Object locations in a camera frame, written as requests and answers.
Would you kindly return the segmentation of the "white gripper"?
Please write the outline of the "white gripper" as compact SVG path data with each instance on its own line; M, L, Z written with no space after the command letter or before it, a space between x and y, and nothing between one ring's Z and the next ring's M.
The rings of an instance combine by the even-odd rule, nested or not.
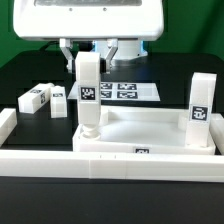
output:
M100 40L101 72L109 74L117 39L157 40L164 30L162 0L14 0L13 27L24 39L59 39L74 72L73 41Z

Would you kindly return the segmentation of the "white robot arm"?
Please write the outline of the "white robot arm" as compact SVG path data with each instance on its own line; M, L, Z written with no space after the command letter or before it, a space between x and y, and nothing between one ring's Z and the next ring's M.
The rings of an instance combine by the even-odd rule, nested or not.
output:
M57 41L68 70L76 41L91 41L108 68L127 65L162 35L163 0L14 0L13 27L26 40Z

